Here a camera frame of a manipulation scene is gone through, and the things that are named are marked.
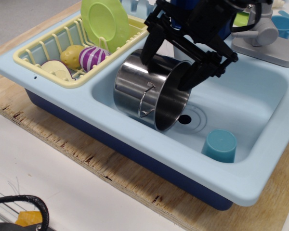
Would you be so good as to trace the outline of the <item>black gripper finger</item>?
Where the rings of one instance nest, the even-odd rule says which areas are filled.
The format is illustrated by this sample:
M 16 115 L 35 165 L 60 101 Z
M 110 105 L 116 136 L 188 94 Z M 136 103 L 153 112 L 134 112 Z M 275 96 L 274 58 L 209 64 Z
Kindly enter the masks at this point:
M 165 40 L 163 30 L 152 30 L 140 55 L 142 64 L 148 65 Z
M 213 67 L 210 64 L 194 62 L 180 79 L 178 90 L 191 90 L 210 77 L 212 73 Z

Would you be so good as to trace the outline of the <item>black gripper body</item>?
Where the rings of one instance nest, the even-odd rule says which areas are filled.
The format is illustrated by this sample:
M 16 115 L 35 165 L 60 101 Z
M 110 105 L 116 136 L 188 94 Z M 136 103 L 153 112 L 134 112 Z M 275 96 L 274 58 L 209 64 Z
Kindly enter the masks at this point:
M 145 24 L 149 33 L 163 30 L 165 40 L 195 62 L 210 64 L 213 67 L 211 77 L 220 77 L 238 57 L 218 33 L 245 7 L 244 0 L 201 0 L 192 10 L 184 10 L 165 0 L 158 0 Z M 181 29 L 173 28 L 171 19 L 177 21 Z

